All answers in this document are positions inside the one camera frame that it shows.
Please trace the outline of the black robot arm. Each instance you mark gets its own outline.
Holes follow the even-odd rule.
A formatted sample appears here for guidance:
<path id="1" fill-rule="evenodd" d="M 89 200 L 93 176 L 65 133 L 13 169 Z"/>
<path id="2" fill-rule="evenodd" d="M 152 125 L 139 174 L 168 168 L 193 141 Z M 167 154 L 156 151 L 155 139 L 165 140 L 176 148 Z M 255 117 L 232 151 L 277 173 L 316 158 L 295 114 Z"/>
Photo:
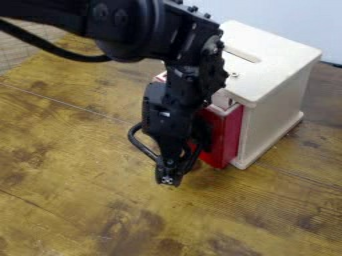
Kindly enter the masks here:
<path id="1" fill-rule="evenodd" d="M 8 22 L 50 25 L 96 42 L 101 54 L 76 54 Z M 167 78 L 147 85 L 141 121 L 128 139 L 156 164 L 159 184 L 179 186 L 209 128 L 197 112 L 225 85 L 223 31 L 183 0 L 0 0 L 0 31 L 65 59 L 133 63 L 157 59 Z"/>

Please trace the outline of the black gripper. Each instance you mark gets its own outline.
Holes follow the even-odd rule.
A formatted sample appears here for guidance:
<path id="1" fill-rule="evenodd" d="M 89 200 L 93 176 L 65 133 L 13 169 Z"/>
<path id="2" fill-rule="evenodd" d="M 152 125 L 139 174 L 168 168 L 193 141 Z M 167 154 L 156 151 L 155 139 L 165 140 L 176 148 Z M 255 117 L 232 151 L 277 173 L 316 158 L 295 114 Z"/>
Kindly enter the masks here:
<path id="1" fill-rule="evenodd" d="M 143 133 L 157 143 L 164 162 L 179 164 L 185 144 L 195 147 L 195 141 L 203 144 L 201 135 L 195 132 L 195 113 L 199 107 L 181 106 L 179 99 L 167 91 L 164 83 L 147 85 L 143 96 L 141 123 Z M 157 184 L 177 187 L 183 171 L 179 165 L 159 164 L 155 169 Z"/>

